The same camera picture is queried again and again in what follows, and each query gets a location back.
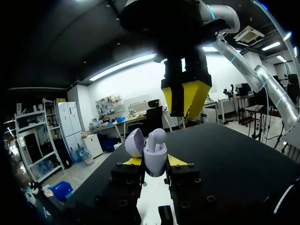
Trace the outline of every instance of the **white refrigerator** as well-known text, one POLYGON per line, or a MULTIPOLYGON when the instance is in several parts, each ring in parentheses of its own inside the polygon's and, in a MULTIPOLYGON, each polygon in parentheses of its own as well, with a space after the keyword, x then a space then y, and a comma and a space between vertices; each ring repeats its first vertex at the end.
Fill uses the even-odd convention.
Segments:
POLYGON ((76 150, 78 148, 77 144, 82 147, 82 129, 78 118, 76 102, 57 103, 56 112, 69 152, 71 147, 76 150))

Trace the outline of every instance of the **desk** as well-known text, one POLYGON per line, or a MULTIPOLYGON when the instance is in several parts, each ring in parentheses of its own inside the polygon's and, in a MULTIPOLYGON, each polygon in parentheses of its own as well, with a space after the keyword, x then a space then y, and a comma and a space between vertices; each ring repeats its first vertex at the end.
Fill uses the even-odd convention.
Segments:
POLYGON ((246 106, 245 99, 253 98, 253 97, 254 97, 254 95, 233 96, 233 98, 238 101, 239 124, 245 125, 246 127, 248 127, 247 123, 250 123, 252 121, 252 118, 250 118, 250 117, 244 117, 244 108, 243 108, 242 100, 244 100, 244 105, 246 106))
MULTIPOLYGON (((261 141, 262 132, 263 132, 262 117, 263 117, 263 114, 267 115, 267 108, 264 107, 263 105, 254 105, 254 106, 251 106, 251 107, 247 107, 244 110, 248 111, 248 112, 251 112, 251 113, 254 113, 254 132, 252 134, 252 137, 254 139, 258 138, 258 141, 261 141), (260 113, 260 115, 261 115, 259 133, 257 135, 256 135, 256 113, 260 113)), ((280 117, 281 118, 280 113, 278 112, 278 110, 269 110, 269 116, 275 116, 275 117, 280 117)))
MULTIPOLYGON (((165 119, 165 121, 167 122, 168 126, 169 126, 169 129, 170 129, 170 132, 172 132, 172 127, 171 127, 171 124, 169 122, 169 120, 167 119, 167 116, 165 115, 166 113, 168 113, 169 111, 164 111, 163 112, 163 117, 165 119)), ((136 122, 136 121, 139 121, 139 120, 145 120, 146 119, 146 116, 143 116, 143 117, 140 117, 140 118, 130 118, 130 119, 127 119, 127 120, 124 120, 123 122, 121 123, 124 123, 124 139, 126 139, 125 135, 126 135, 126 124, 127 123, 132 123, 132 122, 136 122)))
MULTIPOLYGON (((216 123, 205 123, 166 134, 168 153, 200 170, 202 191, 217 197, 220 208, 238 203, 245 207, 263 201, 271 192, 299 177, 300 165, 273 148, 216 123)), ((130 156, 118 147, 63 205, 82 202, 95 208, 117 162, 130 156)))
POLYGON ((202 108, 212 108, 212 107, 215 107, 215 109, 216 109, 216 121, 217 121, 217 123, 219 123, 219 118, 218 118, 218 103, 217 102, 208 102, 208 103, 205 103, 202 108))
POLYGON ((109 128, 116 128, 117 133, 119 135, 119 138, 121 139, 121 142, 123 142, 123 140, 121 138, 121 134, 120 134, 119 129, 118 129, 118 123, 117 124, 112 124, 110 126, 99 127, 99 128, 94 129, 94 130, 91 130, 90 132, 97 131, 97 133, 98 133, 99 130, 105 130, 105 129, 109 129, 109 128))

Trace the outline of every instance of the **black table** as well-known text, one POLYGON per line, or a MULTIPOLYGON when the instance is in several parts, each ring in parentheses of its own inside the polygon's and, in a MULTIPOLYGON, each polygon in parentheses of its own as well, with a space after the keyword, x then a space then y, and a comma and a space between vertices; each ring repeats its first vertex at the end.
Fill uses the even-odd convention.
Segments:
MULTIPOLYGON (((202 189, 214 195, 218 204, 245 206, 263 201, 272 191, 300 177, 300 165, 273 148, 215 123, 176 130, 166 136, 168 153, 201 171, 202 189)), ((117 162, 130 156, 122 144, 74 192, 63 208, 76 201, 94 207, 117 162)))

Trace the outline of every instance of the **wireless earbud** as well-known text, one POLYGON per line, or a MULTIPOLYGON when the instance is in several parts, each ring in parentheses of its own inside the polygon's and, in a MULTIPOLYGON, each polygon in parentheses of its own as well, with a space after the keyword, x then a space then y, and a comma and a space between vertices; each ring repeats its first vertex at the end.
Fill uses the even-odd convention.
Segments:
POLYGON ((156 144, 163 144, 165 142, 165 131, 161 128, 153 130, 149 133, 148 151, 155 152, 156 144))

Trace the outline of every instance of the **blue box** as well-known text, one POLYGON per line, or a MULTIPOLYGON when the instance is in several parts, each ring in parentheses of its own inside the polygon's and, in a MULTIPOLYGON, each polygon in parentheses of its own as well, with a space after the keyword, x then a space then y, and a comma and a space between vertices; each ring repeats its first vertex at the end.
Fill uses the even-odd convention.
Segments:
POLYGON ((54 196, 60 201, 73 191, 71 185, 65 181, 58 183, 50 190, 52 190, 54 196))

